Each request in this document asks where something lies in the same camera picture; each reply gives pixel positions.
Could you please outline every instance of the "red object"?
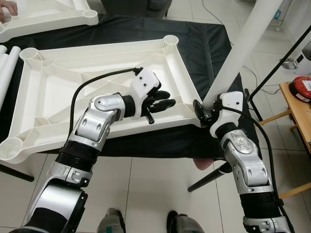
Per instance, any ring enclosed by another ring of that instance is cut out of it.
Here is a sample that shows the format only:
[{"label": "red object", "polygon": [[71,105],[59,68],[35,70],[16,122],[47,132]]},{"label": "red object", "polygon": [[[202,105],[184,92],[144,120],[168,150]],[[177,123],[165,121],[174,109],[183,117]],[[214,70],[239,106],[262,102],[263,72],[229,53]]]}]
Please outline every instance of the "red object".
[{"label": "red object", "polygon": [[306,85],[303,81],[311,82],[310,77],[300,76],[294,79],[293,82],[290,83],[289,89],[290,92],[299,100],[304,102],[310,102],[311,100],[311,91],[306,88]]}]

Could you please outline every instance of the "human hand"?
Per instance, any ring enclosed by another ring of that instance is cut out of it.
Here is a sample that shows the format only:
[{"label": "human hand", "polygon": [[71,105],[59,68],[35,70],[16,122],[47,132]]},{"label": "human hand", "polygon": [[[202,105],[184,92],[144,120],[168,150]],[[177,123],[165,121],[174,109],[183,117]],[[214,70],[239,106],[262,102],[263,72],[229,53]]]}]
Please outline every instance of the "human hand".
[{"label": "human hand", "polygon": [[4,13],[3,13],[2,7],[7,8],[11,15],[17,16],[17,4],[16,4],[16,2],[0,0],[0,21],[1,21],[1,23],[5,23]]}]

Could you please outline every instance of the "white plastic tray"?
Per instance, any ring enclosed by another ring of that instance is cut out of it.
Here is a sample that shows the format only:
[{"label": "white plastic tray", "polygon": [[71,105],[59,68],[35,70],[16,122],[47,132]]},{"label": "white plastic tray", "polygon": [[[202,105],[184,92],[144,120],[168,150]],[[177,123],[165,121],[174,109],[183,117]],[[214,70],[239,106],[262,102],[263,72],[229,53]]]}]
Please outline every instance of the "white plastic tray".
[{"label": "white plastic tray", "polygon": [[0,23],[0,42],[32,33],[78,25],[98,24],[97,12],[90,10],[86,0],[15,0],[18,15],[5,14]]},{"label": "white plastic tray", "polygon": [[[148,67],[168,91],[176,105],[153,114],[155,124],[146,118],[125,118],[111,126],[108,138],[142,133],[186,124],[200,126],[193,111],[200,97],[177,49],[178,38],[119,44],[74,47],[56,50],[27,48],[20,53],[24,68],[8,138],[0,144],[0,159],[20,163],[30,154],[60,148],[69,130],[70,102],[83,82],[120,69]],[[75,122],[96,95],[129,90],[134,73],[98,80],[85,87],[75,104]]]}]

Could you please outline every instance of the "black stand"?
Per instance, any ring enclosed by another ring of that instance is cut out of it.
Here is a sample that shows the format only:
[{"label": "black stand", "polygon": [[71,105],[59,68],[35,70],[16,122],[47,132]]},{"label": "black stand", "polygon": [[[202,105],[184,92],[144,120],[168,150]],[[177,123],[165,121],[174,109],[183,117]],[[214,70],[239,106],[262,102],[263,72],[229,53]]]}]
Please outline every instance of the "black stand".
[{"label": "black stand", "polygon": [[258,109],[256,108],[253,97],[256,95],[257,92],[260,91],[260,89],[268,82],[268,80],[274,75],[274,73],[280,68],[280,66],[285,62],[285,60],[292,54],[292,52],[298,47],[298,45],[303,41],[303,39],[308,35],[308,33],[311,31],[311,26],[308,27],[308,29],[302,34],[302,36],[297,40],[297,42],[291,47],[291,49],[287,52],[287,54],[280,60],[280,62],[271,70],[271,72],[267,75],[267,77],[259,84],[259,86],[252,92],[252,94],[249,94],[248,89],[245,89],[245,96],[247,99],[247,102],[250,102],[252,107],[254,108],[254,111],[259,119],[259,121],[262,121],[262,117],[259,114]]},{"label": "black stand", "polygon": [[232,172],[232,168],[230,166],[230,164],[228,162],[226,162],[225,164],[221,165],[217,170],[213,171],[212,173],[208,174],[207,176],[205,176],[203,179],[199,180],[197,183],[191,185],[188,188],[188,192],[193,192],[194,190],[197,190],[198,188],[201,188],[202,186],[204,186],[205,184],[227,174]]},{"label": "black stand", "polygon": [[16,170],[11,169],[11,168],[4,166],[2,164],[0,164],[0,171],[3,173],[6,173],[8,175],[15,176],[15,177],[20,178],[20,179],[25,180],[25,181],[32,182],[35,180],[34,177],[32,177],[32,176],[26,175],[22,172],[16,171]]}]

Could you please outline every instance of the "table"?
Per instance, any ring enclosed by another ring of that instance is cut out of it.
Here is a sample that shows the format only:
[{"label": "table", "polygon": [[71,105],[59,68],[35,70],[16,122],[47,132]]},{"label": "table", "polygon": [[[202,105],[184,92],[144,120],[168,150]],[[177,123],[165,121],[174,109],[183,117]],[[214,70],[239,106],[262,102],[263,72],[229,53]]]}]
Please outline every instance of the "table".
[{"label": "table", "polygon": [[[98,25],[21,36],[3,45],[8,51],[12,46],[19,46],[22,50],[29,47],[47,50],[161,39],[168,34],[179,38],[178,50],[200,98],[203,99],[231,50],[223,25],[99,15]],[[23,62],[19,59],[0,112],[0,142],[6,139],[10,130],[22,68]],[[229,91],[243,92],[240,75],[236,77]],[[245,100],[243,111],[249,114]],[[247,130],[249,138],[259,145],[254,125],[244,117],[240,117],[239,124],[240,128]],[[58,153],[58,150],[47,152]],[[108,139],[101,153],[101,156],[125,155],[147,158],[224,157],[218,140],[210,135],[209,129],[194,125]]]},{"label": "table", "polygon": [[268,122],[279,119],[280,117],[292,114],[296,124],[292,126],[290,130],[292,131],[296,128],[299,129],[306,148],[308,152],[311,153],[311,105],[296,99],[289,90],[289,83],[281,83],[280,89],[287,102],[289,110],[265,119],[259,122],[259,124],[264,125]]}]

